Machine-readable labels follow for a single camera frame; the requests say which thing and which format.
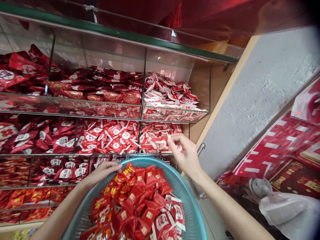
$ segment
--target blue plastic basket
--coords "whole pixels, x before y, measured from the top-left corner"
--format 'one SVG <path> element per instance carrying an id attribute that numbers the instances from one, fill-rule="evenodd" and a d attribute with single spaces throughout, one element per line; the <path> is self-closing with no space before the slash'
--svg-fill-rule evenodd
<path id="1" fill-rule="evenodd" d="M 132 165 L 146 168 L 155 165 L 162 168 L 166 180 L 173 188 L 173 194 L 182 200 L 185 215 L 186 232 L 182 232 L 183 239 L 207 239 L 207 232 L 195 197 L 181 175 L 166 162 L 153 157 L 132 157 L 122 161 L 122 170 L 132 162 Z M 79 239 L 80 234 L 92 227 L 89 215 L 93 198 L 99 197 L 101 190 L 112 180 L 115 173 L 110 174 L 106 179 L 91 189 L 82 200 L 76 214 L 62 236 L 62 240 Z"/>

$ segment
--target white wall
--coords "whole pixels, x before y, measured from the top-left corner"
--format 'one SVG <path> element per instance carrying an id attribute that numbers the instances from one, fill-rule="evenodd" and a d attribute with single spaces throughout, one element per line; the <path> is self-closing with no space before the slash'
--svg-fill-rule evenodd
<path id="1" fill-rule="evenodd" d="M 214 120 L 200 155 L 215 179 L 308 81 L 320 65 L 314 27 L 259 38 Z"/>

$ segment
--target plastic bag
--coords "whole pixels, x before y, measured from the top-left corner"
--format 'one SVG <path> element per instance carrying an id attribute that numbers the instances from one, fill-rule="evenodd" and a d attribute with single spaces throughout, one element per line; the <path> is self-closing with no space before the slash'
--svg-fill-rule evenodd
<path id="1" fill-rule="evenodd" d="M 317 230 L 320 202 L 315 198 L 273 192 L 260 201 L 259 209 L 290 240 L 312 239 Z"/>

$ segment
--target person's right hand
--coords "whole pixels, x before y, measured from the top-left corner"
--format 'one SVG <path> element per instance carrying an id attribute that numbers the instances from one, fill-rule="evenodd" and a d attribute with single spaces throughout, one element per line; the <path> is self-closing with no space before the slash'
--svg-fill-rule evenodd
<path id="1" fill-rule="evenodd" d="M 167 143 L 171 148 L 179 167 L 194 180 L 201 175 L 202 172 L 196 145 L 183 134 L 172 134 L 170 136 L 171 139 L 168 138 Z M 176 147 L 176 143 L 181 144 L 184 151 L 180 152 Z"/>

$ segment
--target hand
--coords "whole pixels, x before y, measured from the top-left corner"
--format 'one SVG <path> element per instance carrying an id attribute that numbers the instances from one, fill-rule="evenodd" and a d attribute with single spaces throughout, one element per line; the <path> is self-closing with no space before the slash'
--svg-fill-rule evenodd
<path id="1" fill-rule="evenodd" d="M 168 138 L 167 142 L 180 168 L 189 177 L 194 180 L 201 175 L 203 170 L 199 163 L 196 145 L 193 142 L 183 134 L 172 134 L 171 139 Z M 185 150 L 180 152 L 174 142 L 181 144 Z"/>
<path id="2" fill-rule="evenodd" d="M 122 164 L 118 164 L 115 161 L 105 161 L 99 165 L 99 167 L 85 177 L 79 184 L 82 184 L 87 190 L 93 188 L 98 182 L 105 179 L 110 173 L 118 171 L 121 173 Z"/>

